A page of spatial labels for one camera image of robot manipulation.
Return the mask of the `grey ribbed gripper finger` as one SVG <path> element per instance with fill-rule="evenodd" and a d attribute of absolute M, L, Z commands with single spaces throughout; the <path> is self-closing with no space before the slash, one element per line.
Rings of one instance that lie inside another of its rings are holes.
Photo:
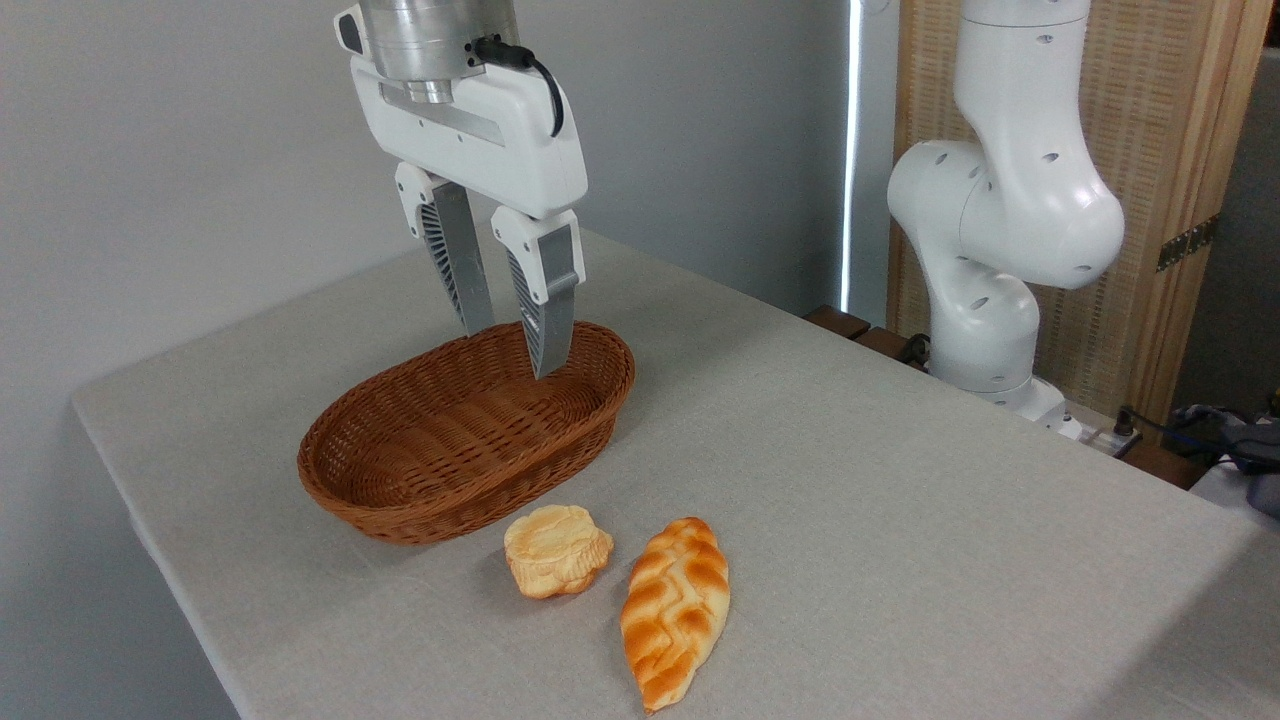
<path fill-rule="evenodd" d="M 425 242 L 465 332 L 495 323 L 467 191 L 402 161 L 396 183 L 410 233 Z"/>
<path fill-rule="evenodd" d="M 573 338 L 575 290 L 585 281 L 579 219 L 572 210 L 538 220 L 498 208 L 492 228 L 508 254 L 534 377 L 543 379 L 566 364 Z"/>

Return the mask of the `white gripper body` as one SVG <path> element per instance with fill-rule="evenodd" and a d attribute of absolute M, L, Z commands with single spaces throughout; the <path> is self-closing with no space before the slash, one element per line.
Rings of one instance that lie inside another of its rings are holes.
<path fill-rule="evenodd" d="M 536 219 L 588 192 L 570 104 L 536 69 L 475 51 L 518 44 L 512 6 L 353 5 L 335 36 L 385 152 Z"/>

